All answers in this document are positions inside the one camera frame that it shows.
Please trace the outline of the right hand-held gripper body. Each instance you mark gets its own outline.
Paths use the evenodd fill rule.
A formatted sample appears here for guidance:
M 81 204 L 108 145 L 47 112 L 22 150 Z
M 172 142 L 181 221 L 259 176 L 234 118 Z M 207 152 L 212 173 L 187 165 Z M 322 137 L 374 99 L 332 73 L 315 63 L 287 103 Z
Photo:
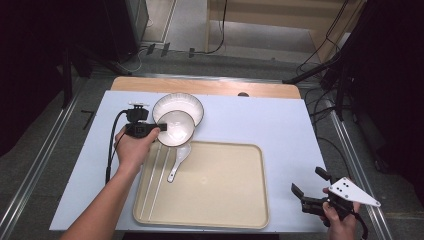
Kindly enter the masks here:
M 301 208 L 304 213 L 324 215 L 323 203 L 328 202 L 340 219 L 354 214 L 353 203 L 380 207 L 381 203 L 359 188 L 350 179 L 343 177 L 328 187 L 328 194 L 321 199 L 306 197 L 301 193 Z

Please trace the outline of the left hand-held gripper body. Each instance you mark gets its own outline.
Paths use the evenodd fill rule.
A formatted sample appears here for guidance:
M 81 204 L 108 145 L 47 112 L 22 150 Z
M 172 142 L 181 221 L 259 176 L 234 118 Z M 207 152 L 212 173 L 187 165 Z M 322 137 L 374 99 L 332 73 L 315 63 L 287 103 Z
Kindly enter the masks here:
M 128 123 L 125 125 L 125 133 L 131 137 L 144 138 L 153 129 L 157 128 L 157 124 L 146 123 L 149 111 L 144 108 L 143 104 L 132 103 L 132 108 L 126 111 Z

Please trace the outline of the white bowl with dark rim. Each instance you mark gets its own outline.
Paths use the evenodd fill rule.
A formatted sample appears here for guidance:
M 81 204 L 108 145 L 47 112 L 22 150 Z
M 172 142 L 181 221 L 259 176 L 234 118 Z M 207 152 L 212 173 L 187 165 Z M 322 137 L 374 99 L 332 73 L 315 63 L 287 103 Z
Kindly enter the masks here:
M 171 111 L 164 114 L 158 124 L 165 124 L 166 130 L 161 131 L 158 140 L 168 147 L 178 147 L 187 143 L 195 131 L 193 118 L 184 111 Z

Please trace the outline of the white ceramic spoon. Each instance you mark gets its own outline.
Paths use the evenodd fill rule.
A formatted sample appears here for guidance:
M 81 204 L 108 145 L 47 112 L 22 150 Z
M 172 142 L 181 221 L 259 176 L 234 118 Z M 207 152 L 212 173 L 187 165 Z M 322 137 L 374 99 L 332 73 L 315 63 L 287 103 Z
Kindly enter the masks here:
M 181 147 L 178 147 L 176 149 L 176 157 L 175 157 L 175 162 L 174 165 L 168 175 L 167 181 L 169 183 L 172 183 L 174 181 L 174 178 L 176 176 L 177 170 L 179 168 L 179 166 L 181 165 L 181 163 L 189 156 L 189 154 L 191 153 L 191 145 L 190 144 L 185 144 Z

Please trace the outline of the beige plastic tray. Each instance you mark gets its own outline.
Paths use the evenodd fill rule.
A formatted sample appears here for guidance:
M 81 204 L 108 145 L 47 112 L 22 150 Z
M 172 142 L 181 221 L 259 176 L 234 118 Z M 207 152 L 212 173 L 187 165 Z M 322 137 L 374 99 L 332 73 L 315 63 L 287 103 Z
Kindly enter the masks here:
M 141 224 L 262 229 L 268 225 L 266 177 L 261 149 L 252 144 L 195 141 L 167 181 L 176 151 L 169 159 L 151 221 Z

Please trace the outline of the person's left hand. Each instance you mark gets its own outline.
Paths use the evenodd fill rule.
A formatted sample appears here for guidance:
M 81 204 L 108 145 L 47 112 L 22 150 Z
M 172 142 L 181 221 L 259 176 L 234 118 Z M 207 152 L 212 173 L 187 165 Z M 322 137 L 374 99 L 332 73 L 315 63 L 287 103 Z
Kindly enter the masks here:
M 115 136 L 115 150 L 119 160 L 117 172 L 126 176 L 137 175 L 159 133 L 160 129 L 154 128 L 146 137 L 134 138 L 127 135 L 123 127 Z

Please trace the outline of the person's right hand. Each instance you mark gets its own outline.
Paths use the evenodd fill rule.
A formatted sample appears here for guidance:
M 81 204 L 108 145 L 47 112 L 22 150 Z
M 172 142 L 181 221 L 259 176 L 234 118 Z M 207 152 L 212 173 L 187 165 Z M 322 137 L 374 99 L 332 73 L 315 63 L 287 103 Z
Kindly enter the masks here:
M 356 239 L 357 220 L 354 215 L 349 215 L 340 220 L 337 211 L 328 202 L 324 202 L 322 208 L 324 211 L 322 220 L 328 220 L 330 223 L 327 230 L 328 240 Z

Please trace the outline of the white plate with dark rim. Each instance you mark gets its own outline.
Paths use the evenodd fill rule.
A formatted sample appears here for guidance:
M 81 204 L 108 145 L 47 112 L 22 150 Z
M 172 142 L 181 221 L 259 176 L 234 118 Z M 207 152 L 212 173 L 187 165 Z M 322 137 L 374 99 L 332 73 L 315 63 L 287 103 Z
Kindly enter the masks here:
M 191 116 L 197 127 L 203 119 L 204 107 L 200 100 L 188 93 L 171 93 L 160 98 L 153 107 L 153 120 L 159 119 L 168 112 L 183 111 Z

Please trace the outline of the black cabinet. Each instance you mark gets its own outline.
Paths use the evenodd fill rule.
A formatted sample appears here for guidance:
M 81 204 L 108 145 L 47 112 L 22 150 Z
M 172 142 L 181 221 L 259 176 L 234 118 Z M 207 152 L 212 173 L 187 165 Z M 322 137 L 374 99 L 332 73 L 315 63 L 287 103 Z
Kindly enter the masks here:
M 135 55 L 143 40 L 149 13 L 146 0 L 104 0 L 112 34 L 114 58 L 125 62 Z

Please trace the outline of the black stand leg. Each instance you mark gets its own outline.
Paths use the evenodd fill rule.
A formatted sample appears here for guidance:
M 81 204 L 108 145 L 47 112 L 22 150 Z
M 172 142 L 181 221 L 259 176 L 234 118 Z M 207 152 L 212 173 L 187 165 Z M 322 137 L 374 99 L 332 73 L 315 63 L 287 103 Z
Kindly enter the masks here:
M 282 80 L 282 83 L 283 84 L 296 85 L 296 84 L 306 80 L 307 78 L 310 78 L 310 77 L 314 76 L 315 74 L 318 74 L 318 73 L 330 68 L 331 66 L 336 64 L 337 61 L 338 61 L 337 59 L 332 58 L 332 59 L 330 59 L 330 60 L 328 60 L 328 61 L 326 61 L 326 62 L 324 62 L 324 63 L 322 63 L 322 64 L 320 64 L 320 65 L 318 65 L 318 66 L 316 66 L 316 67 L 314 67 L 314 68 L 312 68 L 312 69 L 310 69 L 310 70 L 308 70 L 308 71 L 306 71 L 306 72 L 304 72 L 304 73 L 302 73 L 302 74 L 300 74 L 296 77 L 294 77 L 294 78 L 291 78 L 289 80 Z

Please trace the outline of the wooden shelf unit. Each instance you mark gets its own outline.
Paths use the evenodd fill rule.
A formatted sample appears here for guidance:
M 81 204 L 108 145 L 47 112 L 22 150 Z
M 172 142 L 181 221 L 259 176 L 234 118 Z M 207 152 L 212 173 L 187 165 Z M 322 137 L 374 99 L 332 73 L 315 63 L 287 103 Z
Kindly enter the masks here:
M 306 29 L 321 62 L 336 52 L 355 25 L 366 0 L 206 0 L 208 41 L 211 20 Z

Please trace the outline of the aluminium frame rail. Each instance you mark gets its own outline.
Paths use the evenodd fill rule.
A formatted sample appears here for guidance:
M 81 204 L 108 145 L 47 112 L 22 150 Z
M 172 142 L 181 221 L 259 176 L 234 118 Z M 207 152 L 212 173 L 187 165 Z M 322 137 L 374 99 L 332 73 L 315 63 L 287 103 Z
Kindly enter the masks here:
M 348 133 L 345 122 L 340 121 L 335 113 L 331 113 L 330 116 L 346 156 L 347 165 L 351 171 L 351 176 L 362 190 L 364 190 L 371 197 L 381 201 L 371 186 L 371 182 L 369 181 L 363 164 L 359 158 L 359 152 L 354 147 L 353 140 Z M 393 240 L 393 236 L 385 219 L 383 209 L 381 207 L 367 205 L 366 211 L 372 223 L 377 239 Z
M 60 111 L 52 129 L 49 131 L 39 152 L 37 153 L 30 169 L 28 170 L 23 182 L 20 184 L 17 192 L 9 203 L 5 214 L 0 221 L 0 240 L 8 240 L 17 221 L 20 218 L 49 158 L 62 135 L 62 132 L 75 108 L 81 90 L 75 91 L 69 104 Z

